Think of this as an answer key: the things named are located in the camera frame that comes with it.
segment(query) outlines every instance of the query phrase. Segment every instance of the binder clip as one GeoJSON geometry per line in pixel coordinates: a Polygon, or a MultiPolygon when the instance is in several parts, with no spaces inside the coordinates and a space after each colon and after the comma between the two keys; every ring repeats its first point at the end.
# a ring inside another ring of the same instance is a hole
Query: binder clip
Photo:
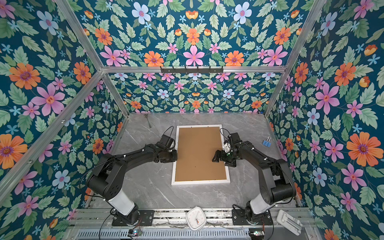
{"type": "Polygon", "coordinates": [[[268,137],[267,140],[264,140],[263,145],[267,146],[267,147],[270,147],[271,146],[271,142],[270,142],[271,139],[272,139],[271,137],[268,137]]]}

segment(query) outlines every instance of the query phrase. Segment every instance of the clock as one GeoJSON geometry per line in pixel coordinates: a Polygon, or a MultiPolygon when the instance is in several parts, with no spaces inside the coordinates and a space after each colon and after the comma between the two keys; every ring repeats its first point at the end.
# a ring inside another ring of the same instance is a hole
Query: clock
{"type": "Polygon", "coordinates": [[[200,207],[195,207],[187,212],[185,220],[187,221],[189,228],[193,231],[199,230],[207,223],[207,218],[200,207]]]}

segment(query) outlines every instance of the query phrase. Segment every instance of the metal beam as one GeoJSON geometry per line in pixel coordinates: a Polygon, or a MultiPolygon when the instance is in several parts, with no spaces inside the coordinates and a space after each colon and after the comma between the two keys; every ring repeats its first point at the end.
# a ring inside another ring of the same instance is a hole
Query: metal beam
{"type": "Polygon", "coordinates": [[[23,157],[14,165],[13,168],[4,176],[0,182],[0,205],[9,196],[9,193],[16,187],[20,179],[27,174],[33,163],[45,151],[46,146],[59,133],[66,121],[82,104],[86,96],[94,89],[102,77],[101,71],[97,71],[87,84],[77,93],[72,101],[64,110],[54,119],[51,125],[40,135],[32,144],[23,157]]]}
{"type": "Polygon", "coordinates": [[[67,20],[68,24],[70,25],[72,31],[75,33],[81,46],[87,53],[89,59],[92,61],[93,66],[96,68],[96,70],[100,70],[103,67],[103,63],[101,62],[98,54],[96,53],[91,42],[89,41],[88,36],[85,35],[84,28],[82,27],[78,18],[73,12],[71,5],[68,3],[67,0],[56,0],[55,2],[65,19],[67,20]]]}
{"type": "Polygon", "coordinates": [[[128,117],[128,109],[125,106],[120,93],[118,92],[116,86],[113,84],[111,77],[108,74],[104,74],[103,81],[107,88],[109,89],[112,98],[115,100],[116,104],[119,106],[120,111],[125,117],[128,117]]]}
{"type": "Polygon", "coordinates": [[[103,73],[283,73],[285,66],[247,67],[103,67],[103,73]]]}
{"type": "Polygon", "coordinates": [[[304,47],[305,42],[307,41],[308,35],[311,32],[313,25],[316,22],[317,17],[321,13],[321,9],[323,8],[326,0],[314,0],[312,8],[308,13],[307,19],[303,25],[303,29],[297,38],[295,46],[292,49],[291,54],[289,55],[286,71],[281,75],[279,82],[277,83],[275,90],[272,93],[271,98],[269,99],[268,107],[265,111],[265,116],[268,117],[269,113],[272,111],[273,106],[275,105],[281,90],[283,89],[285,80],[288,79],[289,74],[292,71],[293,65],[297,61],[299,53],[301,49],[304,47]]]}

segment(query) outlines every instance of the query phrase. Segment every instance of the floral wallpaper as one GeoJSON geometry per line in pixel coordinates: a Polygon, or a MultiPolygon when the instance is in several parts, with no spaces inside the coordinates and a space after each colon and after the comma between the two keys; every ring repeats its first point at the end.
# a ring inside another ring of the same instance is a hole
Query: floral wallpaper
{"type": "MultiPolygon", "coordinates": [[[[110,152],[123,120],[100,81],[3,203],[0,239],[62,239],[91,192],[86,173],[110,152]]],[[[11,137],[0,135],[2,141],[11,137]]]]}
{"type": "Polygon", "coordinates": [[[89,81],[94,68],[52,1],[1,0],[0,38],[2,178],[89,81]]]}
{"type": "Polygon", "coordinates": [[[384,239],[383,7],[329,1],[269,115],[326,240],[384,239]]]}
{"type": "Polygon", "coordinates": [[[286,63],[313,1],[78,4],[78,19],[106,66],[276,66],[286,63]]]}
{"type": "Polygon", "coordinates": [[[280,75],[222,73],[112,74],[130,112],[262,113],[280,75]]]}

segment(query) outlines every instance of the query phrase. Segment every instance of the brown board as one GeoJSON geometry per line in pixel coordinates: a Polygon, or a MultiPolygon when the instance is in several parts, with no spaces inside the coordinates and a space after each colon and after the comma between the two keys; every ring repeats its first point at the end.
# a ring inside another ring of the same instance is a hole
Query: brown board
{"type": "Polygon", "coordinates": [[[180,127],[175,182],[227,179],[224,162],[212,162],[221,149],[219,127],[180,127]]]}

